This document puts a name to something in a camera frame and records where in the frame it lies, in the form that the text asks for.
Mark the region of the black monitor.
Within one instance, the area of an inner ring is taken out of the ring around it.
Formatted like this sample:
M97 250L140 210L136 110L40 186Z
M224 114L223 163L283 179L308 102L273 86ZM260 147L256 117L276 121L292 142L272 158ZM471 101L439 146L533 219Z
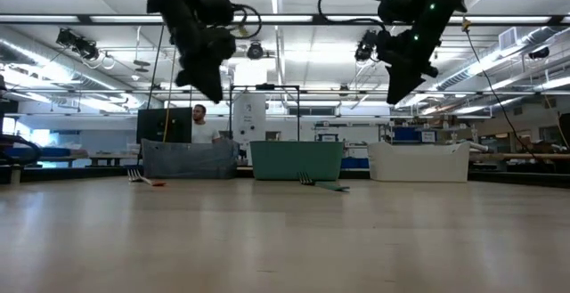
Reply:
M191 142L192 108L139 110L136 142Z

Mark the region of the silver fork orange handle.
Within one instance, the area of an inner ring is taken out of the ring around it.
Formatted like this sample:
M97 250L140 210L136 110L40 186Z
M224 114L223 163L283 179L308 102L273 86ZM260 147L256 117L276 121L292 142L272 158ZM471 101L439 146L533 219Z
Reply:
M147 183L152 187L163 187L166 185L164 182L153 181L151 179L144 177L138 169L128 168L126 172L127 172L128 181L130 183Z

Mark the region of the blue storage box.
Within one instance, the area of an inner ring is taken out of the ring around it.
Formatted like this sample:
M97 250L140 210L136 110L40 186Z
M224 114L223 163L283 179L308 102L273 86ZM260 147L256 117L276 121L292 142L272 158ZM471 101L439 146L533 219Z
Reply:
M370 167L367 158L343 158L341 160L342 169L368 169Z

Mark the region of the black ceiling spotlight cluster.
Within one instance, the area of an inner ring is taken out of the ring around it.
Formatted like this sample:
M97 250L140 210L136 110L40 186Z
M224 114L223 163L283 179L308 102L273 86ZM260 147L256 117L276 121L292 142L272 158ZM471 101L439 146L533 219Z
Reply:
M72 32L69 28L61 28L56 38L56 43L64 48L69 48L77 53L82 59L95 61L100 52L94 41L88 40Z

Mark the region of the black round ceiling lamp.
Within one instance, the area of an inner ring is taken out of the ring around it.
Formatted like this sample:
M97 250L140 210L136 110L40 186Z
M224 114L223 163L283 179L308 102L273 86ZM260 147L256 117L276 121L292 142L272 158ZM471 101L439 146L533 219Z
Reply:
M260 42L251 42L246 55L250 60L260 60L264 57L265 51Z

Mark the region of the person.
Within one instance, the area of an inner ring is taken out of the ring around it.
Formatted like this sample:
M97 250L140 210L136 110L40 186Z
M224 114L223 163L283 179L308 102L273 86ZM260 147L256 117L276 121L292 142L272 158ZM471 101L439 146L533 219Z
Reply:
M192 129L191 129L191 142L192 143L215 143L220 139L220 134L217 129L210 126L205 116L207 109L202 104L196 104L192 110Z

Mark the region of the black table frame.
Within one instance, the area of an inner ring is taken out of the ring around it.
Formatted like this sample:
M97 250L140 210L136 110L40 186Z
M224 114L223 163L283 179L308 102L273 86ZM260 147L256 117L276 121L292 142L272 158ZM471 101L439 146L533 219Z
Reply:
M130 181L128 168L124 167L88 167L88 168L23 168L16 173L16 183L54 182L76 179L94 179L124 177ZM253 178L253 171L240 169L237 178ZM340 180L369 179L368 171L341 170ZM485 183L505 183L570 190L570 174L520 173L498 171L469 171L468 181ZM12 183L12 169L0 167L0 185Z

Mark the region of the dark fork blue handle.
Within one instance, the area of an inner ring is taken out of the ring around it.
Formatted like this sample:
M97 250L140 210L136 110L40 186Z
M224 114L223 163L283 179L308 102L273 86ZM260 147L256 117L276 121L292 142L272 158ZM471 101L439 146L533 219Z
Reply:
M342 186L337 183L315 181L314 179L310 178L308 173L306 172L298 172L297 178L298 181L303 185L314 186L328 191L338 191L338 192L350 191L350 188L348 186Z

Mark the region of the black metal gantry frame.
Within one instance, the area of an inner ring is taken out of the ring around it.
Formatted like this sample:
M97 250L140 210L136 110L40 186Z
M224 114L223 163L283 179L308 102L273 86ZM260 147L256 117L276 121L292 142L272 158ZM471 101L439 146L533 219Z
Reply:
M240 89L243 93L246 92L271 92L271 91L279 91L281 94L289 94L290 90L295 90L297 92L297 96L295 97L295 102L297 103L297 139L300 140L300 95L301 89L299 85L275 85L275 84L259 84L259 85L234 85L230 84L229 86L229 115L228 115L228 124L229 124L229 138L233 139L233 115L234 115L234 107L233 103L234 100L237 99L237 96L233 96L233 91Z

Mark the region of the white cylindrical tank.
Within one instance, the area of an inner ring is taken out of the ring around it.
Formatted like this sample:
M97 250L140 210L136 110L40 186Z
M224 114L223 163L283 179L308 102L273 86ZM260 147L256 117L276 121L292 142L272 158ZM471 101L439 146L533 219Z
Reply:
M266 131L266 99L264 94L243 93L233 102L232 137L251 163L250 144L264 141Z

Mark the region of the blue storage bin white label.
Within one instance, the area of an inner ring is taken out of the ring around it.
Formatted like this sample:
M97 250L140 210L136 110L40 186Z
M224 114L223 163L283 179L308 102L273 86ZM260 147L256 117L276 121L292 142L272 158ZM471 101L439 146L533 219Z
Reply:
M437 132L414 126L397 126L393 130L393 143L435 143Z

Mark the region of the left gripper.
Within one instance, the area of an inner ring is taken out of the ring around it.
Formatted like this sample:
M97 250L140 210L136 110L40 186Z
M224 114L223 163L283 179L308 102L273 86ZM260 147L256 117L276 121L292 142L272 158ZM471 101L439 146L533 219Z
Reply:
M236 52L236 38L227 28L201 28L191 20L171 28L171 41L180 57L177 86L192 85L210 101L223 99L219 68Z

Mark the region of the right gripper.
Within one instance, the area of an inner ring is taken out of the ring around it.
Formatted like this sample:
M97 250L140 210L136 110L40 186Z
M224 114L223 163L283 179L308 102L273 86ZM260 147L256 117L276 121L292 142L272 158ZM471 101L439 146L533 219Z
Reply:
M423 75L436 77L431 64L434 50L441 44L441 18L419 16L411 28L393 36L385 26L378 33L377 56L387 64L387 103L397 104L425 82Z

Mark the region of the teal plastic bin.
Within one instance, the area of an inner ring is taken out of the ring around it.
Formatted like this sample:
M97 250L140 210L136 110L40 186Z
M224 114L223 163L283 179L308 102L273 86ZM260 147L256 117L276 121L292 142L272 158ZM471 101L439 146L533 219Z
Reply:
M343 143L254 141L250 157L257 180L293 181L303 173L315 181L336 181Z

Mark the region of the overhead light bar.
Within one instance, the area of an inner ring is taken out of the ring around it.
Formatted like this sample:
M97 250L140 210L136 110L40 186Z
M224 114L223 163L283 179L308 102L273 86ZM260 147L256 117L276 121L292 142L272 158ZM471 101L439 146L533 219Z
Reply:
M532 27L532 26L564 26L570 27L570 14L565 15L484 15L467 14L453 15L448 25L461 26L462 18L466 17L472 25L478 27ZM379 22L376 16L331 14L323 18L317 14L265 14L259 17L243 17L237 15L235 23L244 22L255 25L275 26L322 26L326 24L341 25L374 25ZM162 18L158 15L146 14L16 14L0 13L0 24L9 25L101 25L101 26L158 26Z

